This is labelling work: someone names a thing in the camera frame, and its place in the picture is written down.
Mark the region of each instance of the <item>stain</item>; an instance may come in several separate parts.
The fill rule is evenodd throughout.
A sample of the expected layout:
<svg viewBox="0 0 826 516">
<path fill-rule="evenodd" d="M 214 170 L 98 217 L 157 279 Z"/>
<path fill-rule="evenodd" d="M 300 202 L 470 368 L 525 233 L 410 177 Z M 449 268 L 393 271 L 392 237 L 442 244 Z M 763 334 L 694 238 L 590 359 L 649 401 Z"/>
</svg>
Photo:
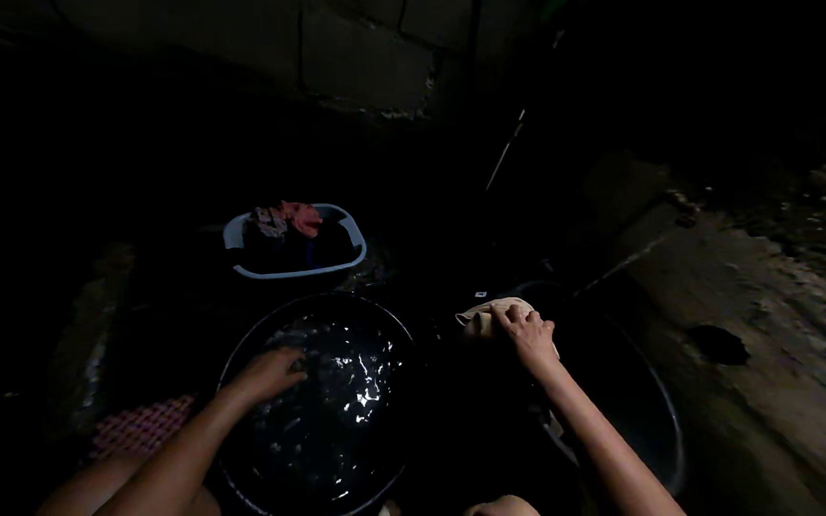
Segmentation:
<svg viewBox="0 0 826 516">
<path fill-rule="evenodd" d="M 743 366 L 751 355 L 741 338 L 715 326 L 697 326 L 687 330 L 687 336 L 712 362 L 726 366 Z"/>
</svg>

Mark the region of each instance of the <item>leg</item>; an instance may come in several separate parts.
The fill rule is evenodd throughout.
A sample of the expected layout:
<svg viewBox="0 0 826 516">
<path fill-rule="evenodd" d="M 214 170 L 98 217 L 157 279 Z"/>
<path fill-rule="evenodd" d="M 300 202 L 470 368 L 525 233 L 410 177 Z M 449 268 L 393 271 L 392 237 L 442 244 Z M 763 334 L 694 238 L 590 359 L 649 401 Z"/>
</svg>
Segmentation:
<svg viewBox="0 0 826 516">
<path fill-rule="evenodd" d="M 37 510 L 38 516 L 92 516 L 126 484 L 145 463 L 146 457 L 114 453 L 80 471 L 60 486 Z M 220 510 L 212 493 L 203 487 L 188 516 L 218 516 Z"/>
</svg>

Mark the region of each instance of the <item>forearm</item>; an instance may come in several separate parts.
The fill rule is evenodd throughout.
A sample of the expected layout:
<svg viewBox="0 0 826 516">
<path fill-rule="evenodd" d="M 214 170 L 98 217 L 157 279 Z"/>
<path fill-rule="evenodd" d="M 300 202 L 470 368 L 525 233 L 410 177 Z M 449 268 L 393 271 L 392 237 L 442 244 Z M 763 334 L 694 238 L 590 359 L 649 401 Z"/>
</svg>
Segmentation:
<svg viewBox="0 0 826 516">
<path fill-rule="evenodd" d="M 562 365 L 546 365 L 535 377 L 575 431 L 623 514 L 684 514 Z"/>
<path fill-rule="evenodd" d="M 219 392 L 98 512 L 104 515 L 179 515 L 192 503 L 225 436 L 250 401 L 234 389 Z"/>
</svg>

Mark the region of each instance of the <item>soapy water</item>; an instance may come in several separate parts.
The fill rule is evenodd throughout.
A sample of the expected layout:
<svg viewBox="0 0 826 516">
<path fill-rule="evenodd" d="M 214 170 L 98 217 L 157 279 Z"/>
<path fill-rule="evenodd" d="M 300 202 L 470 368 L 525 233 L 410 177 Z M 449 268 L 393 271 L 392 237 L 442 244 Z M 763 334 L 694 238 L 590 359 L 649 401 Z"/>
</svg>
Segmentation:
<svg viewBox="0 0 826 516">
<path fill-rule="evenodd" d="M 288 486 L 318 500 L 341 500 L 380 480 L 395 464 L 373 449 L 390 431 L 394 344 L 380 330 L 332 317 L 304 316 L 277 331 L 264 349 L 299 348 L 307 380 L 256 407 L 247 417 L 251 471 L 260 483 Z"/>
</svg>

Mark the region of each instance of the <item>pink checkered cloth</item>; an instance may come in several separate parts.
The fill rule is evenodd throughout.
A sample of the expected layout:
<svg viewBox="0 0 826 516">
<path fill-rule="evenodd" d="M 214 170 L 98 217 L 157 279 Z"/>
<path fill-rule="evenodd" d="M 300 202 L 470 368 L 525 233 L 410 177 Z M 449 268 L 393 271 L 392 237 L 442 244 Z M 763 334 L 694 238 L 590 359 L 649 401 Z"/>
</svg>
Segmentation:
<svg viewBox="0 0 826 516">
<path fill-rule="evenodd" d="M 151 455 L 184 425 L 194 400 L 187 394 L 107 416 L 95 426 L 89 456 L 103 459 L 119 451 Z"/>
</svg>

